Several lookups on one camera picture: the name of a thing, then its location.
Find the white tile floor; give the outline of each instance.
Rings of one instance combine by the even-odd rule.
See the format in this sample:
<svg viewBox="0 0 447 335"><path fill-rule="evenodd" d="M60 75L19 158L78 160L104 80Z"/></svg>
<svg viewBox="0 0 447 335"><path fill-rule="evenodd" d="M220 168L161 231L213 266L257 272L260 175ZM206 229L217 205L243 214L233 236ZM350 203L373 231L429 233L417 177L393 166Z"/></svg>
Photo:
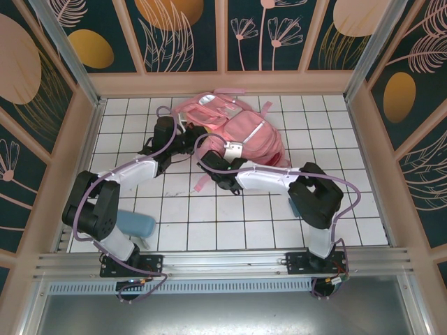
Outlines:
<svg viewBox="0 0 447 335"><path fill-rule="evenodd" d="M131 160L152 135L157 107L175 107L185 99L108 100L91 171L101 172ZM267 101L273 103L267 120L280 129L293 167L316 162L327 174L351 181L360 189L362 200L339 222L337 238L343 237L348 246L388 244L342 96L240 99L255 110ZM174 161L183 158L175 157ZM134 190L121 192L120 209L147 214L157 221L150 251L298 248L309 243L307 224L294 217L285 197L258 191L234 196L213 182L197 193L193 187L202 176L192 158L171 165L165 175ZM355 198L355 193L345 194L342 209ZM74 241L68 250L87 252L94 248Z"/></svg>

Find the pink backpack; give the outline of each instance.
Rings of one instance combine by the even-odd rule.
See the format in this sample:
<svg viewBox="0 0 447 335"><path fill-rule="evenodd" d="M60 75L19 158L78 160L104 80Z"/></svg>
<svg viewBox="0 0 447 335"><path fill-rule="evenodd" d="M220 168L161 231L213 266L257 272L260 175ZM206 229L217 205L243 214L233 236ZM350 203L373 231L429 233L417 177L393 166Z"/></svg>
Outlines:
<svg viewBox="0 0 447 335"><path fill-rule="evenodd" d="M261 113L255 112L250 105L222 93L240 91L219 89L213 93L199 94L175 107L174 113L197 126L206 127L209 132L229 142L242 144L242 154L239 151L237 157L263 165L290 167L281 134L264 119L272 104L266 103ZM227 159L228 151L219 138L207 137L198 153L203 156L209 150L217 151ZM229 152L228 160L231 161L234 157L231 157L231 150Z"/></svg>

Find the cable connector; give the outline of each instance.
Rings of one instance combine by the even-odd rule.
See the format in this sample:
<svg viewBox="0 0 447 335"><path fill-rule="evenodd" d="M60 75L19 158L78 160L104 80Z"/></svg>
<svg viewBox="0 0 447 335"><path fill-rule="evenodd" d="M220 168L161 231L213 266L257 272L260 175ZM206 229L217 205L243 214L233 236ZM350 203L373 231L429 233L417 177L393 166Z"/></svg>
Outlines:
<svg viewBox="0 0 447 335"><path fill-rule="evenodd" d="M330 283L333 285L340 284L341 282L342 282L342 279L340 277L335 277L330 281Z"/></svg>

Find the white clamp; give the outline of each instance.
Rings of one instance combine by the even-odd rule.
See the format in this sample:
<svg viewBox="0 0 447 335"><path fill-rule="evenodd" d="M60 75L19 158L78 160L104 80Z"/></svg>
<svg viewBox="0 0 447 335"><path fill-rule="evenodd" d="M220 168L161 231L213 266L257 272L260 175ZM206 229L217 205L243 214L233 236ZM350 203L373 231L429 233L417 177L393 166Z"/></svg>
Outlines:
<svg viewBox="0 0 447 335"><path fill-rule="evenodd" d="M227 142L225 144L225 154L223 155L223 159L227 162L231 163L235 158L242 157L242 143L237 142Z"/></svg>

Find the tile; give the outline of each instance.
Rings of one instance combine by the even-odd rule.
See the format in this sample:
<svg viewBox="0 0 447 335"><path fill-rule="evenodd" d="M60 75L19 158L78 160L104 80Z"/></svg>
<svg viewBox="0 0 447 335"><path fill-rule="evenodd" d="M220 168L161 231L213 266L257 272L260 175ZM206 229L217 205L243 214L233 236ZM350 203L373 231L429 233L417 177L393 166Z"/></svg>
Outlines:
<svg viewBox="0 0 447 335"><path fill-rule="evenodd" d="M342 211L344 211L346 208L348 208L350 206L351 206L350 197L347 193L345 193L345 194L343 194L342 204L340 205L340 210L338 212L341 213ZM342 220L343 218L353 218L353 217L354 217L354 213L352 212L352 209L351 209L346 214L344 214L340 218L340 220Z"/></svg>
<svg viewBox="0 0 447 335"><path fill-rule="evenodd" d="M191 181L189 184L189 195L191 197L198 197L198 196L206 196L206 195L216 195L216 183L213 182L212 180L209 180L202 188L202 190L200 192L197 192L196 190L194 190L194 187L196 186L196 184L198 183L198 181L200 180L200 178L202 178L203 176L206 176L206 174L202 174L202 173L191 173Z"/></svg>
<svg viewBox="0 0 447 335"><path fill-rule="evenodd" d="M366 170L345 170L344 176L347 181L357 187L360 192L371 192L371 184L369 183Z"/></svg>
<svg viewBox="0 0 447 335"><path fill-rule="evenodd" d="M282 112L281 107L281 99L279 96L259 96L259 105L262 108L265 103L271 102L272 107L268 110L268 112Z"/></svg>
<svg viewBox="0 0 447 335"><path fill-rule="evenodd" d="M356 220L353 218L342 218L337 221L335 226L335 241L342 238L347 246L361 246L360 236L358 235Z"/></svg>
<svg viewBox="0 0 447 335"><path fill-rule="evenodd" d="M314 151L311 149L289 150L294 168L302 168L307 162L315 163Z"/></svg>
<svg viewBox="0 0 447 335"><path fill-rule="evenodd" d="M268 195L244 195L244 215L245 221L271 220Z"/></svg>
<svg viewBox="0 0 447 335"><path fill-rule="evenodd" d="M159 251L185 251L187 235L187 223L160 225Z"/></svg>
<svg viewBox="0 0 447 335"><path fill-rule="evenodd" d="M284 126L282 113L267 113L267 115L265 115L265 120L278 130L286 128Z"/></svg>
<svg viewBox="0 0 447 335"><path fill-rule="evenodd" d="M302 96L305 111L326 111L322 96Z"/></svg>
<svg viewBox="0 0 447 335"><path fill-rule="evenodd" d="M325 173L328 176L332 176L332 177L337 177L343 180L346 180L343 174L343 171L341 170L326 170ZM339 183L338 181L335 181L335 184L340 187L340 189L343 191L343 193L347 193L348 192L348 187L346 186L346 184L343 183Z"/></svg>
<svg viewBox="0 0 447 335"><path fill-rule="evenodd" d="M342 95L323 97L327 110L346 110L346 103Z"/></svg>
<svg viewBox="0 0 447 335"><path fill-rule="evenodd" d="M141 251L157 251L159 246L159 230L160 230L160 224L157 223L154 227L154 231L151 236L145 239L146 244L149 246L147 247L146 244L143 244L141 242L141 238L139 237L131 237L131 241L135 243L138 247L140 247Z"/></svg>
<svg viewBox="0 0 447 335"><path fill-rule="evenodd" d="M274 248L272 221L251 221L245 223L247 249Z"/></svg>
<svg viewBox="0 0 447 335"><path fill-rule="evenodd" d="M217 197L217 220L243 221L244 207L242 206L242 197Z"/></svg>
<svg viewBox="0 0 447 335"><path fill-rule="evenodd" d="M352 129L334 129L337 148L358 148L356 134Z"/></svg>
<svg viewBox="0 0 447 335"><path fill-rule="evenodd" d="M151 216L160 222L161 198L137 198L135 201L135 213Z"/></svg>
<svg viewBox="0 0 447 335"><path fill-rule="evenodd" d="M138 184L137 198L161 197L165 175L161 174L155 179L148 179Z"/></svg>
<svg viewBox="0 0 447 335"><path fill-rule="evenodd" d="M284 113L286 129L308 129L306 114L301 112Z"/></svg>
<svg viewBox="0 0 447 335"><path fill-rule="evenodd" d="M173 162L166 170L167 174L170 173L189 173L191 169L190 155L175 155L172 158Z"/></svg>
<svg viewBox="0 0 447 335"><path fill-rule="evenodd" d="M357 199L355 193L349 193L351 202L354 203ZM354 207L354 215L356 218L375 218L379 217L379 210L377 209L376 200L372 193L362 193L360 203Z"/></svg>
<svg viewBox="0 0 447 335"><path fill-rule="evenodd" d="M334 137L332 131L318 131L310 130L310 137L312 139L312 146L314 149L331 149L335 148Z"/></svg>
<svg viewBox="0 0 447 335"><path fill-rule="evenodd" d="M151 103L149 104L149 114L156 114L158 107L166 106L171 108L172 98L151 98ZM165 109L160 110L160 113L167 113Z"/></svg>
<svg viewBox="0 0 447 335"><path fill-rule="evenodd" d="M147 115L127 115L123 133L144 133Z"/></svg>
<svg viewBox="0 0 447 335"><path fill-rule="evenodd" d="M91 162L90 171L99 173L113 169L117 162L117 154L94 154Z"/></svg>
<svg viewBox="0 0 447 335"><path fill-rule="evenodd" d="M190 223L188 250L216 250L216 223Z"/></svg>
<svg viewBox="0 0 447 335"><path fill-rule="evenodd" d="M288 149L286 131L279 131L279 133L281 134L281 141L282 141L282 144L284 145L284 148Z"/></svg>
<svg viewBox="0 0 447 335"><path fill-rule="evenodd" d="M147 123L146 123L146 132L147 133L153 133L154 127L156 125L156 121L159 119L158 116L155 114L151 114L147 117Z"/></svg>
<svg viewBox="0 0 447 335"><path fill-rule="evenodd" d="M340 159L336 149L315 149L316 164L322 170L341 169Z"/></svg>
<svg viewBox="0 0 447 335"><path fill-rule="evenodd" d="M117 166L121 166L125 163L132 161L136 156L136 153L128 152L125 154L118 154Z"/></svg>
<svg viewBox="0 0 447 335"><path fill-rule="evenodd" d="M189 222L216 220L216 197L194 197L189 199Z"/></svg>
<svg viewBox="0 0 447 335"><path fill-rule="evenodd" d="M91 242L76 241L73 238L69 252L70 253L98 253L99 250Z"/></svg>
<svg viewBox="0 0 447 335"><path fill-rule="evenodd" d="M125 115L128 99L107 99L104 115Z"/></svg>
<svg viewBox="0 0 447 335"><path fill-rule="evenodd" d="M131 152L136 156L142 149L144 139L144 133L123 134L121 137L121 144L119 145L119 152Z"/></svg>
<svg viewBox="0 0 447 335"><path fill-rule="evenodd" d="M137 195L137 186L134 188L126 189L126 188L119 188L119 198L134 198Z"/></svg>
<svg viewBox="0 0 447 335"><path fill-rule="evenodd" d="M119 199L118 209L122 211L133 211L135 206L135 198Z"/></svg>
<svg viewBox="0 0 447 335"><path fill-rule="evenodd" d="M187 197L189 195L189 174L165 174L163 197Z"/></svg>
<svg viewBox="0 0 447 335"><path fill-rule="evenodd" d="M173 98L173 108L176 108L179 104L184 103L185 101L188 101L191 99L190 96L178 96Z"/></svg>
<svg viewBox="0 0 447 335"><path fill-rule="evenodd" d="M380 218L358 218L357 226L363 246L388 245L388 239Z"/></svg>
<svg viewBox="0 0 447 335"><path fill-rule="evenodd" d="M118 152L121 134L100 134L96 143L95 154Z"/></svg>
<svg viewBox="0 0 447 335"><path fill-rule="evenodd" d="M328 112L330 126L337 128L352 128L351 119L348 112Z"/></svg>
<svg viewBox="0 0 447 335"><path fill-rule="evenodd" d="M304 112L301 96L281 96L283 112Z"/></svg>
<svg viewBox="0 0 447 335"><path fill-rule="evenodd" d="M292 208L288 203L288 197L283 195L271 195L273 220L296 220Z"/></svg>
<svg viewBox="0 0 447 335"><path fill-rule="evenodd" d="M187 222L188 206L188 198L164 198L160 222Z"/></svg>
<svg viewBox="0 0 447 335"><path fill-rule="evenodd" d="M364 169L362 155L359 149L338 149L342 168L344 169Z"/></svg>
<svg viewBox="0 0 447 335"><path fill-rule="evenodd" d="M127 115L147 115L149 113L149 98L129 99L127 106Z"/></svg>
<svg viewBox="0 0 447 335"><path fill-rule="evenodd" d="M277 248L302 248L300 220L273 221L274 241Z"/></svg>
<svg viewBox="0 0 447 335"><path fill-rule="evenodd" d="M309 131L286 131L289 149L312 149Z"/></svg>
<svg viewBox="0 0 447 335"><path fill-rule="evenodd" d="M125 116L103 117L100 134L122 133Z"/></svg>
<svg viewBox="0 0 447 335"><path fill-rule="evenodd" d="M309 129L329 129L330 123L327 112L306 112Z"/></svg>
<svg viewBox="0 0 447 335"><path fill-rule="evenodd" d="M217 223L217 249L245 249L245 228L243 222Z"/></svg>
<svg viewBox="0 0 447 335"><path fill-rule="evenodd" d="M257 96L238 96L238 100L244 101L245 103L248 103L253 110L259 112L259 98Z"/></svg>

